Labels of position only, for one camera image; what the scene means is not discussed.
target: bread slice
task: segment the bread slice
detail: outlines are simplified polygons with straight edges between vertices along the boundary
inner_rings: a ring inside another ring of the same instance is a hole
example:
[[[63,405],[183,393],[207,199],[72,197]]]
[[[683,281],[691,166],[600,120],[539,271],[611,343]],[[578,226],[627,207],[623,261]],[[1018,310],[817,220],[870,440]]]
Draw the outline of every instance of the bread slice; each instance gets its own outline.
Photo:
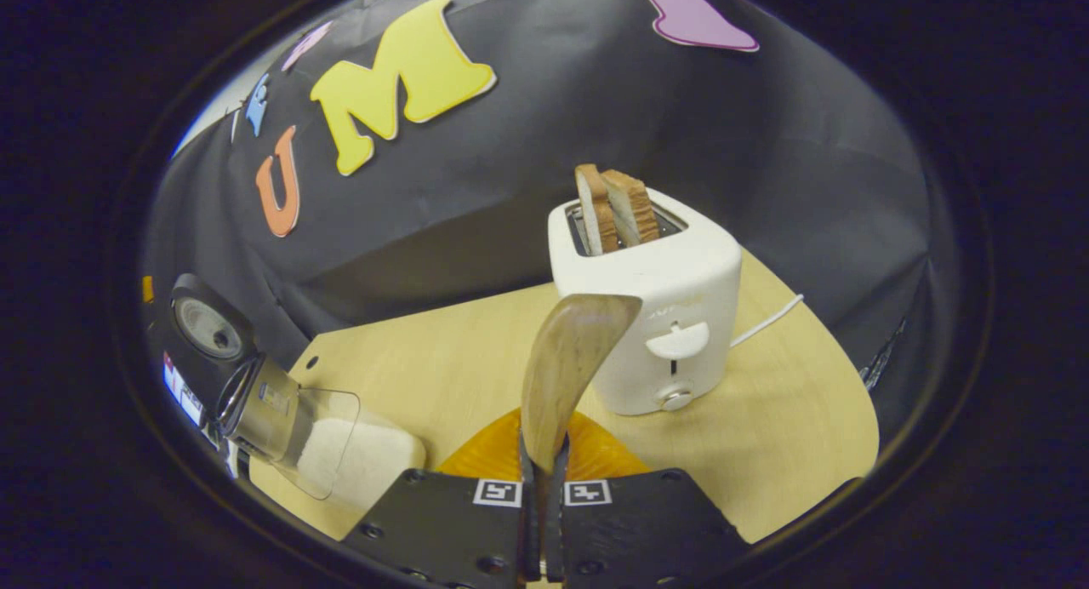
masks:
[[[616,233],[629,247],[658,240],[658,220],[650,208],[647,186],[637,177],[608,170],[601,175],[615,217]]]
[[[591,256],[615,251],[616,225],[609,207],[609,191],[594,163],[583,163],[575,168],[575,185],[578,200],[583,204],[583,224],[586,225],[586,250]]]

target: white toaster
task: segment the white toaster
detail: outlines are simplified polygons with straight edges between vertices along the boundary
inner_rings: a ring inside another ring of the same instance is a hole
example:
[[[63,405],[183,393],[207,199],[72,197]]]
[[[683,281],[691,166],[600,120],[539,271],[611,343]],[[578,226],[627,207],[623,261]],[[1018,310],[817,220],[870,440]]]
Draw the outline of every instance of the white toaster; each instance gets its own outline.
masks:
[[[677,410],[713,390],[726,369],[742,251],[714,221],[647,189],[661,237],[589,256],[579,201],[549,213],[549,256],[560,297],[637,295],[643,309],[592,386],[619,415]]]

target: yellow letter m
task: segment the yellow letter m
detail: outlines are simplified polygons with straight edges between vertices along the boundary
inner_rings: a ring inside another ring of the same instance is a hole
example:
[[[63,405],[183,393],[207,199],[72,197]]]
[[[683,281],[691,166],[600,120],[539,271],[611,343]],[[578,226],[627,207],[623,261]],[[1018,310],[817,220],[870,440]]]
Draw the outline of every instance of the yellow letter m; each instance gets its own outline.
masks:
[[[402,14],[382,34],[374,69],[339,61],[310,91],[320,101],[337,143],[337,169],[354,173],[375,154],[352,116],[386,139],[397,135],[397,78],[404,82],[405,119],[413,123],[450,111],[495,84],[491,66],[474,63],[455,41],[442,14],[450,0],[430,0]]]

